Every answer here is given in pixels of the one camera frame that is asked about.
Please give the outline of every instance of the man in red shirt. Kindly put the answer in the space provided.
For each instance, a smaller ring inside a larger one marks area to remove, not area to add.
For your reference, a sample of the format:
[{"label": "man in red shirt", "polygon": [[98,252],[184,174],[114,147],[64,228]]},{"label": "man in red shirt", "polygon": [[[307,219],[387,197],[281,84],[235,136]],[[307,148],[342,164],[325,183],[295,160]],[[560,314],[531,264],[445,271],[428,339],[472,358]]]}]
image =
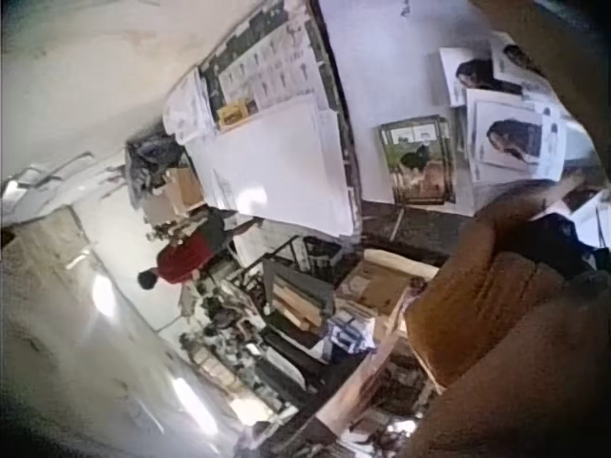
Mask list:
[{"label": "man in red shirt", "polygon": [[206,222],[200,225],[182,244],[169,244],[157,256],[157,267],[140,272],[137,282],[143,289],[153,289],[159,277],[170,284],[184,283],[194,278],[202,267],[219,253],[235,236],[243,234],[254,224],[253,218],[233,229],[225,230],[219,210],[212,210]]}]

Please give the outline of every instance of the portrait photo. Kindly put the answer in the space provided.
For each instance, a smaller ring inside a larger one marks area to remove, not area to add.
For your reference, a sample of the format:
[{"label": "portrait photo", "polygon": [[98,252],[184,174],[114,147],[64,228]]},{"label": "portrait photo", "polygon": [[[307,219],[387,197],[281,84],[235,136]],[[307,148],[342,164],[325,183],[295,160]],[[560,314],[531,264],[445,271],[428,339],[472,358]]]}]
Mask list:
[{"label": "portrait photo", "polygon": [[528,92],[553,93],[541,69],[507,33],[495,32],[490,47],[495,79],[520,85]]},{"label": "portrait photo", "polygon": [[466,104],[465,92],[482,89],[510,94],[520,94],[519,86],[495,79],[493,61],[488,52],[477,52],[468,48],[441,48],[450,105]]},{"label": "portrait photo", "polygon": [[536,168],[543,143],[543,116],[528,109],[480,102],[476,106],[477,159],[518,170]]}]

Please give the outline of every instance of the brown fabric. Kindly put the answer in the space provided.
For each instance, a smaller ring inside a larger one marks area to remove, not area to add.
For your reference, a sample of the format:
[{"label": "brown fabric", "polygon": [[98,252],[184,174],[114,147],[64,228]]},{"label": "brown fabric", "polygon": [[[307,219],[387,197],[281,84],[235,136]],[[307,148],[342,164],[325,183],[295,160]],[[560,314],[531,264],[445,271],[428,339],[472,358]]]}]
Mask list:
[{"label": "brown fabric", "polygon": [[410,345],[438,387],[451,385],[564,283],[550,267],[495,255],[494,246],[494,227],[475,222],[406,313]]},{"label": "brown fabric", "polygon": [[433,401],[401,458],[609,455],[611,277],[579,276]]}]

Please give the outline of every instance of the white sheet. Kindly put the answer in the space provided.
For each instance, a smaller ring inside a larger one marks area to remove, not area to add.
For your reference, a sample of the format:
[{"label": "white sheet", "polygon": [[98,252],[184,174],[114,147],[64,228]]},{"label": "white sheet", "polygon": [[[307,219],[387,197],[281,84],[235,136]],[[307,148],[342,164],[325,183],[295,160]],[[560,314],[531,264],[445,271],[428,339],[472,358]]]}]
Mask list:
[{"label": "white sheet", "polygon": [[319,114],[312,95],[265,110],[213,140],[192,141],[187,152],[210,205],[334,237],[353,231],[337,118]]},{"label": "white sheet", "polygon": [[[404,15],[404,0],[320,3],[348,103],[363,199],[393,203],[378,127],[424,115],[450,118],[439,48],[486,50],[489,25],[468,0],[410,0]],[[457,193],[471,192],[469,181],[457,184]]]}]

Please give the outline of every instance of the cardboard box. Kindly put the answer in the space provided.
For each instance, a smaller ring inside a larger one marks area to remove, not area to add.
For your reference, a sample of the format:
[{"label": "cardboard box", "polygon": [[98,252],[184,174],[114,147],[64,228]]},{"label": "cardboard box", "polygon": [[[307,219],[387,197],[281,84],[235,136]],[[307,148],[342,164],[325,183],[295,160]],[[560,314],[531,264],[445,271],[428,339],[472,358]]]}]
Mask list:
[{"label": "cardboard box", "polygon": [[177,192],[169,197],[178,212],[184,213],[203,204],[200,181],[191,167],[168,169],[166,176],[177,187]]},{"label": "cardboard box", "polygon": [[358,308],[376,317],[373,339],[381,342],[387,335],[389,319],[399,320],[399,331],[406,335],[402,317],[404,302],[410,298],[411,279],[430,281],[437,268],[408,260],[382,250],[366,250],[364,260],[348,274],[335,291],[335,306]]}]

